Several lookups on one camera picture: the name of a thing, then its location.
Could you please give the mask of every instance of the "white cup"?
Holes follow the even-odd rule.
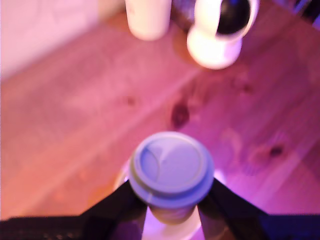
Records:
[[[128,176],[135,194],[165,224],[180,224],[193,213],[213,184],[208,150],[178,132],[160,132],[135,150]]]
[[[172,0],[125,0],[131,33],[138,39],[153,41],[166,34]]]

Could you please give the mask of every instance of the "camera base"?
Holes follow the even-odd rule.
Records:
[[[242,39],[217,39],[206,34],[193,25],[187,35],[187,49],[192,58],[207,69],[224,69],[232,65],[238,58]]]

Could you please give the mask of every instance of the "wall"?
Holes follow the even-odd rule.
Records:
[[[1,78],[124,7],[124,0],[1,0]]]

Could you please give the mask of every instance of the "white object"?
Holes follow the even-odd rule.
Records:
[[[135,150],[129,182],[135,194],[161,222],[179,224],[193,213],[213,184],[209,151],[178,132],[160,132]]]
[[[125,0],[128,26],[138,39],[153,41],[166,34],[172,0]]]
[[[128,180],[129,162],[119,173],[114,184],[114,191]],[[186,221],[174,225],[160,222],[148,207],[141,240],[190,240],[200,227],[201,221],[197,207]]]
[[[194,8],[194,25],[187,36],[187,49],[193,59],[208,69],[224,69],[238,58],[242,38],[253,25],[259,0],[248,0],[250,16],[247,25],[230,35],[218,35],[222,0],[197,0]]]

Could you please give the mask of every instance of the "wooden table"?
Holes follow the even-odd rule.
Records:
[[[320,213],[320,32],[262,0],[237,62],[207,70],[175,23],[134,38],[118,14],[1,83],[1,216],[79,214],[147,136],[205,144],[268,213]]]

